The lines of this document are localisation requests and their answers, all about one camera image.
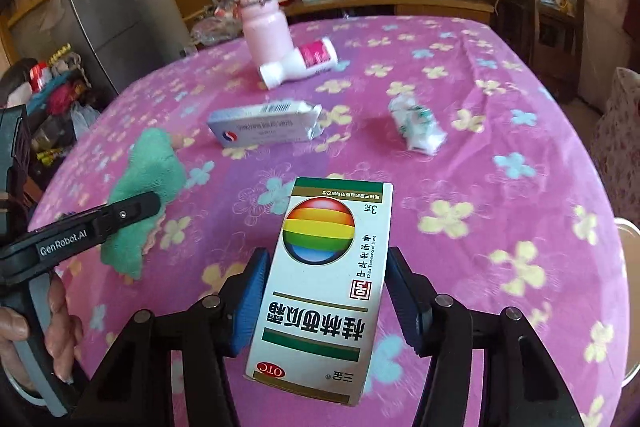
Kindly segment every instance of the bolt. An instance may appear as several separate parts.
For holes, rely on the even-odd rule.
[[[436,302],[443,308],[449,308],[453,304],[453,297],[446,293],[436,295]]]
[[[140,310],[135,315],[133,315],[133,320],[135,320],[138,324],[143,324],[147,322],[151,318],[151,312],[149,310]]]
[[[220,306],[220,302],[222,301],[217,295],[208,295],[202,300],[202,305],[205,308],[217,308]]]
[[[522,312],[519,309],[514,308],[513,306],[509,306],[504,311],[504,314],[507,315],[507,317],[509,317],[512,321],[519,321],[522,318]]]

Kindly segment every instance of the red and blue circular logo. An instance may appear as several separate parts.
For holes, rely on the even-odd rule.
[[[238,135],[231,131],[223,132],[222,137],[228,142],[235,142],[238,139]]]

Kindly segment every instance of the green cloth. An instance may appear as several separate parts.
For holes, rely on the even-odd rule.
[[[153,191],[160,198],[160,211],[108,238],[102,245],[100,260],[119,273],[140,279],[146,239],[186,179],[184,167],[171,148],[169,133],[156,128],[144,130],[129,153],[129,166],[113,187],[108,203]]]

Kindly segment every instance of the pink floral tablecloth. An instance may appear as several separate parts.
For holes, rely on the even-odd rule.
[[[303,43],[330,36],[337,70],[267,91],[243,40],[175,62],[130,86],[82,137],[44,195],[31,228],[106,201],[141,131],[182,134],[188,181],[169,204],[143,275],[132,281],[87,251],[59,268],[85,324],[92,374],[129,317],[186,309],[276,244],[297,176],[394,184],[390,243],[438,291],[499,312],[516,305],[536,328],[589,427],[608,426],[620,396],[628,291],[620,240],[596,171],[534,75],[487,26],[460,19],[368,17],[292,28]],[[449,134],[437,156],[407,152],[387,105],[413,92]],[[222,149],[215,109],[294,98],[321,103],[312,142]],[[481,353],[467,425],[478,421]],[[409,426],[428,359],[403,341],[384,293],[374,353],[357,407],[323,403],[242,377],[227,360],[244,427]],[[177,425],[186,425],[182,366],[172,365]]]

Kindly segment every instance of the pink bottle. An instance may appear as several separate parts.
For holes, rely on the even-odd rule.
[[[244,39],[257,68],[293,50],[291,33],[276,0],[240,0]]]

